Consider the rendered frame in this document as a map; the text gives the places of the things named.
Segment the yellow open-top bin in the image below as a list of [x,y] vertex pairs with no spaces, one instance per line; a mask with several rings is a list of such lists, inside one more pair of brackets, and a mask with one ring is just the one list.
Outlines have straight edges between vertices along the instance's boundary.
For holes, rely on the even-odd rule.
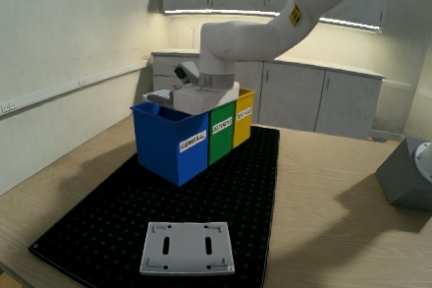
[[232,149],[249,138],[254,93],[255,90],[239,89],[239,98],[235,101]]

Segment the green bin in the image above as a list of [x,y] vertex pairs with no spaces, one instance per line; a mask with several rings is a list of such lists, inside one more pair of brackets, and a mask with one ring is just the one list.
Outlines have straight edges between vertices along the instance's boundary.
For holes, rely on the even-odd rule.
[[235,101],[208,112],[207,165],[213,164],[231,151]]

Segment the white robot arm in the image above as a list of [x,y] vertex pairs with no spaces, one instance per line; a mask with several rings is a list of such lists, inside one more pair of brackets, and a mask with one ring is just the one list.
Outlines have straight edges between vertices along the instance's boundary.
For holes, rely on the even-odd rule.
[[180,63],[174,72],[183,85],[233,87],[236,62],[270,61],[282,56],[305,40],[320,19],[343,1],[289,0],[267,24],[205,23],[200,29],[199,71],[191,61]]

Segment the blue bin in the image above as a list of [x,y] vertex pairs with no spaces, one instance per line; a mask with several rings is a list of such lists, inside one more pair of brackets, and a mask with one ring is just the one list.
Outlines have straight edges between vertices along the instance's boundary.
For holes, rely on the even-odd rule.
[[211,110],[190,115],[148,102],[130,109],[134,115],[140,165],[178,187],[207,168],[208,112]]

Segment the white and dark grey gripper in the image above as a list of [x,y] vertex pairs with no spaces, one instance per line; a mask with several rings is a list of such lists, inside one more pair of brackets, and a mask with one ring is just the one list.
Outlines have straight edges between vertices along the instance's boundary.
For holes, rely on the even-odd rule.
[[235,88],[209,88],[204,86],[176,86],[170,91],[170,98],[156,94],[148,94],[147,100],[156,103],[174,104],[174,109],[199,115],[211,109],[224,105],[239,98],[239,83],[235,82]]

